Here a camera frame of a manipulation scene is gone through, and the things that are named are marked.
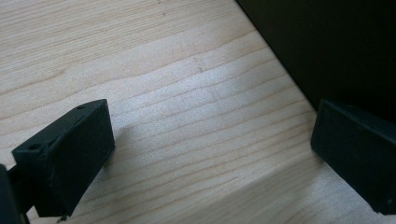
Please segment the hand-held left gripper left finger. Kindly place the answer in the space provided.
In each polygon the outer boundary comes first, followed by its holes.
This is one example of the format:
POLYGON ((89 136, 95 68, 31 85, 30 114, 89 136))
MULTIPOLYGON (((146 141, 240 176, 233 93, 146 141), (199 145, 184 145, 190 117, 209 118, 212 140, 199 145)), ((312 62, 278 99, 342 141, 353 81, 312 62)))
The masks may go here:
POLYGON ((22 212, 70 216, 115 148, 107 100, 79 105, 12 151, 22 212))

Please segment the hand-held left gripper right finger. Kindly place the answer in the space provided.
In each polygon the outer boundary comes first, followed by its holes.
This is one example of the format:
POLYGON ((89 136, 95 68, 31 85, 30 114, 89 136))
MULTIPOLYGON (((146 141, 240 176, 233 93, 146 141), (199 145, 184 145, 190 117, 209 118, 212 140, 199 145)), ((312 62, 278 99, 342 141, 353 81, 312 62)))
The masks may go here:
POLYGON ((311 148, 375 212, 396 215, 396 125, 356 106, 323 100, 311 148))

